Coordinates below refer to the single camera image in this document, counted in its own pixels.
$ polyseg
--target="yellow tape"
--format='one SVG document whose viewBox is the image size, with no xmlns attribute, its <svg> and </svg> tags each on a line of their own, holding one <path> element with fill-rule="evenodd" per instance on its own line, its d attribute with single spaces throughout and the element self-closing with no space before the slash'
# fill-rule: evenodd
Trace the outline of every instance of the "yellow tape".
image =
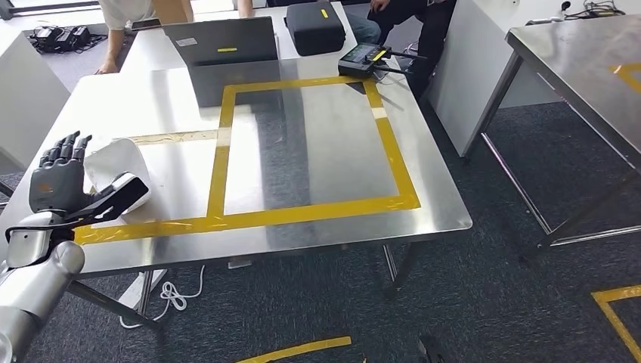
<svg viewBox="0 0 641 363">
<path fill-rule="evenodd" d="M 219 138 L 216 143 L 212 182 L 209 185 L 207 216 L 222 216 L 225 210 L 225 188 L 227 187 L 227 168 L 231 146 L 231 123 L 234 120 L 235 103 L 236 92 L 232 87 L 225 87 L 222 92 L 221 116 L 218 127 L 227 130 L 225 133 L 227 137 L 225 140 Z"/>
<path fill-rule="evenodd" d="M 380 53 L 375 55 L 374 58 L 372 58 L 372 62 L 376 62 L 377 60 L 379 60 L 385 53 L 387 53 L 387 51 L 386 50 L 382 50 Z"/>
<path fill-rule="evenodd" d="M 635 72 L 641 72 L 641 63 L 612 66 L 610 70 L 621 78 L 623 82 L 626 82 L 630 88 L 641 93 L 641 82 L 633 75 Z"/>
<path fill-rule="evenodd" d="M 623 340 L 630 350 L 630 353 L 632 353 L 632 356 L 637 362 L 641 363 L 641 349 L 609 304 L 612 301 L 639 296 L 641 296 L 641 285 L 592 293 L 592 297 L 596 300 L 601 310 L 603 310 L 603 314 L 605 314 L 605 317 L 610 321 L 612 327 L 617 331 L 621 340 Z"/>
<path fill-rule="evenodd" d="M 348 346 L 350 344 L 350 337 L 321 340 L 318 342 L 303 344 L 301 346 L 278 350 L 276 352 L 271 352 L 254 358 L 244 359 L 238 363 L 267 363 L 282 358 L 293 357 L 294 355 L 301 355 L 322 349 L 336 348 L 338 346 Z"/>
<path fill-rule="evenodd" d="M 259 91 L 273 91 L 275 89 L 285 88 L 301 88 L 313 87 L 315 85 L 338 85 L 342 83 L 361 82 L 360 79 L 338 76 L 329 78 L 314 78 L 314 79 L 293 79 L 290 81 L 274 81 L 274 82 L 261 82 L 261 83 L 246 83 L 244 85 L 228 85 L 225 87 L 233 89 L 236 93 L 241 92 L 259 92 Z"/>
<path fill-rule="evenodd" d="M 139 146 L 152 144 L 165 144 L 168 142 L 184 142 L 199 140 L 215 140 L 218 130 L 203 130 L 189 132 L 173 132 L 169 134 L 133 136 L 130 139 Z"/>
<path fill-rule="evenodd" d="M 96 244 L 115 240 L 131 240 L 177 234 L 225 231 L 235 228 L 259 227 L 264 225 L 310 222 L 321 219 L 387 213 L 420 207 L 418 196 L 416 195 L 409 172 L 407 172 L 407 167 L 403 161 L 401 150 L 398 148 L 394 131 L 386 116 L 380 94 L 376 89 L 376 84 L 372 80 L 367 80 L 363 82 L 365 93 L 374 115 L 376 128 L 379 132 L 383 149 L 386 152 L 392 176 L 396 182 L 398 195 L 310 206 L 294 206 L 228 216 L 224 215 L 225 189 L 227 184 L 229 151 L 231 147 L 231 128 L 234 121 L 236 94 L 240 92 L 258 92 L 350 82 L 363 81 L 340 76 L 226 86 L 221 100 L 221 117 L 219 129 L 216 134 L 217 141 L 206 216 L 172 221 L 148 222 L 136 225 L 117 225 L 105 228 L 82 227 L 76 229 L 76 241 L 80 244 Z M 140 140 L 154 141 L 163 138 L 163 135 L 150 135 L 149 138 L 142 138 Z M 168 140 L 172 142 L 178 139 L 180 138 L 168 137 Z"/>
</svg>

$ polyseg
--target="sticker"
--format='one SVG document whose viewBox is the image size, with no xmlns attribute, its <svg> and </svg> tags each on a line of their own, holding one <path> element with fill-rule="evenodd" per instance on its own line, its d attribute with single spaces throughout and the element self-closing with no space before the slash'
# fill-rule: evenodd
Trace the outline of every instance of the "sticker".
<svg viewBox="0 0 641 363">
<path fill-rule="evenodd" d="M 188 45 L 198 44 L 198 42 L 196 42 L 196 39 L 194 38 L 187 38 L 187 39 L 177 40 L 176 44 L 178 44 L 179 47 L 186 47 Z"/>
</svg>

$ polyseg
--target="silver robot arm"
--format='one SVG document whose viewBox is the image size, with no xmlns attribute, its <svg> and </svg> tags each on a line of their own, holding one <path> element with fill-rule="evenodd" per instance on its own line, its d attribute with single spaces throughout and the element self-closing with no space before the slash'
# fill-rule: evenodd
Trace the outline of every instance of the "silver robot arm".
<svg viewBox="0 0 641 363">
<path fill-rule="evenodd" d="M 74 149 L 78 136 L 71 134 L 45 152 L 31 177 L 34 214 L 5 232 L 9 246 L 0 263 L 0 363 L 23 359 L 85 265 L 73 229 L 116 219 L 149 191 L 126 172 L 102 191 L 85 194 L 83 161 L 91 136 Z"/>
</svg>

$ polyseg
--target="laptop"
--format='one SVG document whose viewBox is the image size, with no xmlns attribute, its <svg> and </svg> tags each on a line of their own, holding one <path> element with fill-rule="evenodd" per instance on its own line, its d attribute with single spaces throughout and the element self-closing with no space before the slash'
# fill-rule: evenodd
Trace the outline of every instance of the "laptop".
<svg viewBox="0 0 641 363">
<path fill-rule="evenodd" d="M 163 29 L 187 67 L 278 59 L 271 17 L 170 24 Z"/>
</svg>

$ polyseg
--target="yellow label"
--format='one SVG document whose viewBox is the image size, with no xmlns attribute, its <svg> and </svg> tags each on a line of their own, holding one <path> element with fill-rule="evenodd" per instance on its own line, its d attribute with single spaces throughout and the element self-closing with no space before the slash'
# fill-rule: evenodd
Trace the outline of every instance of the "yellow label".
<svg viewBox="0 0 641 363">
<path fill-rule="evenodd" d="M 374 58 L 372 58 L 372 62 L 376 62 L 377 60 L 379 60 L 382 57 L 382 55 L 385 54 L 386 52 L 387 51 L 383 50 L 380 53 L 378 53 Z"/>
</svg>

